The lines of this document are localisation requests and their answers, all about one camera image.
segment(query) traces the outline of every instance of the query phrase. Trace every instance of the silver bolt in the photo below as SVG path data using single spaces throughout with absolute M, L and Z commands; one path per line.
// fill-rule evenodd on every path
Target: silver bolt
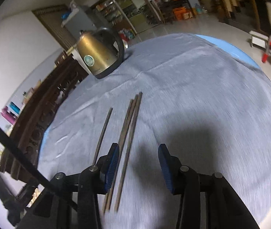
M 222 175 L 220 172 L 215 172 L 215 173 L 214 173 L 214 176 L 215 176 L 216 178 L 222 178 L 222 177 L 223 177 L 223 175 Z
M 63 176 L 64 176 L 64 173 L 63 173 L 63 172 L 59 172 L 59 173 L 57 173 L 57 174 L 55 175 L 55 178 L 56 178 L 56 179 L 61 179 L 61 178 L 63 178 Z
M 182 165 L 182 166 L 180 167 L 180 170 L 181 170 L 182 172 L 187 172 L 187 171 L 189 170 L 189 168 L 188 168 L 187 166 L 185 166 L 185 165 Z
M 91 166 L 89 167 L 89 170 L 90 170 L 90 171 L 97 171 L 97 170 L 98 170 L 98 167 L 97 167 L 96 165 L 91 165 Z

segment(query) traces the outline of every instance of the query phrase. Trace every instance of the black kettle handle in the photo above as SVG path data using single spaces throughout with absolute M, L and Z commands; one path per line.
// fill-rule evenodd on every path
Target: black kettle handle
M 114 37 L 116 43 L 118 44 L 118 61 L 123 62 L 125 47 L 123 40 L 121 39 L 117 31 L 108 27 L 100 27 L 95 32 L 93 32 L 93 35 L 100 35 L 102 32 L 108 32 Z

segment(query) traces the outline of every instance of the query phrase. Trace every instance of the kettle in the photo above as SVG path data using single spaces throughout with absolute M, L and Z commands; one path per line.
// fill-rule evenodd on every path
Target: kettle
M 113 43 L 118 44 L 118 51 Z M 102 79 L 109 75 L 124 60 L 124 43 L 118 33 L 101 27 L 95 32 L 83 32 L 76 44 L 77 50 L 91 73 Z

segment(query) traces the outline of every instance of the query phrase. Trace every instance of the round green sticker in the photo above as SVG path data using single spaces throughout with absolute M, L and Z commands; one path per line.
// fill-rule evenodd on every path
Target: round green sticker
M 88 66 L 93 66 L 94 65 L 94 58 L 90 55 L 86 55 L 86 56 L 84 56 L 84 62 Z

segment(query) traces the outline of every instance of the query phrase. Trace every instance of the black cable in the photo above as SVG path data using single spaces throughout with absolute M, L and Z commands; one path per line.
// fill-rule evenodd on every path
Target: black cable
M 24 156 L 22 151 L 16 147 L 15 143 L 5 134 L 0 128 L 0 143 L 9 150 L 15 159 L 19 161 L 22 167 L 28 171 L 34 178 L 38 180 L 45 188 L 54 192 L 58 197 L 64 199 L 75 211 L 77 211 L 77 204 L 71 198 L 64 196 L 54 185 L 52 185 Z

